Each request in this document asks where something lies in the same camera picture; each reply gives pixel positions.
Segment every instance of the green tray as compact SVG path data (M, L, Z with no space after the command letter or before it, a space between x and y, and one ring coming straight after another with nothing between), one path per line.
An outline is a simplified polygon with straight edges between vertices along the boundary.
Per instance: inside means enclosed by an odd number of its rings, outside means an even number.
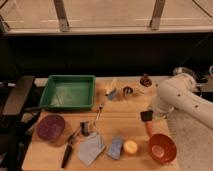
M51 75L39 106L48 110L90 110L93 106L95 76Z

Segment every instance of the dark red plate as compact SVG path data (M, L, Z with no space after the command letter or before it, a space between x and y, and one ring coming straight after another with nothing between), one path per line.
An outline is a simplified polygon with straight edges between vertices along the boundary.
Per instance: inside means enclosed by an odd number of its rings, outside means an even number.
M64 118L59 115L44 117L37 126L39 138L45 141L54 141L60 137L65 128Z
M154 134L149 139L149 153L155 161L166 164L175 159L177 149L172 139L168 136Z

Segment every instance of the wall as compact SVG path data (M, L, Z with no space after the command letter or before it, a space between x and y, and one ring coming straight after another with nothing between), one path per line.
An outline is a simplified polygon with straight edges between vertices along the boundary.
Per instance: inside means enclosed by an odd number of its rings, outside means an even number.
M7 37L24 73L170 75L176 66L207 71L213 64L213 35L152 34Z
M11 50L8 43L0 31L0 81L15 80L19 77L19 72L11 59Z

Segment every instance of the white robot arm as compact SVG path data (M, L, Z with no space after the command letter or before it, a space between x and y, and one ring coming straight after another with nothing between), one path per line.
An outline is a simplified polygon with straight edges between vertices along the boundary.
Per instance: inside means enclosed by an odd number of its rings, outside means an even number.
M213 130L213 103L192 93L195 88L196 81L186 73L163 81L157 87L152 110L158 115L167 115L176 107Z

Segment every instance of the orange bowl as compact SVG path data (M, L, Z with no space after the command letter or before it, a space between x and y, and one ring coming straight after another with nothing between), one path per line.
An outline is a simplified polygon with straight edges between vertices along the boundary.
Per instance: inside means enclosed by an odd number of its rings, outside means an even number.
M160 164L170 163L177 154L177 148L172 139L163 134L154 134L149 139L148 148L151 157Z

